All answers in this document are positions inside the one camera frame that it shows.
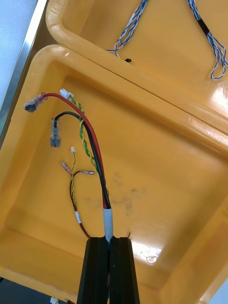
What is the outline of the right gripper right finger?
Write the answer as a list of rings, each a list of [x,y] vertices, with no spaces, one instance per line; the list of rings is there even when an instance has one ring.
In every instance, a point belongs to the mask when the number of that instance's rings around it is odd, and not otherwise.
[[[127,237],[112,237],[110,242],[110,303],[140,303],[132,243]]]

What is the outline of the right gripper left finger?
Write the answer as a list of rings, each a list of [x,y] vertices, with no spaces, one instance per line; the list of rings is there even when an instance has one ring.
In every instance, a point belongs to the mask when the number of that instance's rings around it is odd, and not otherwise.
[[[105,304],[108,295],[108,243],[105,237],[86,242],[79,284],[78,304]]]

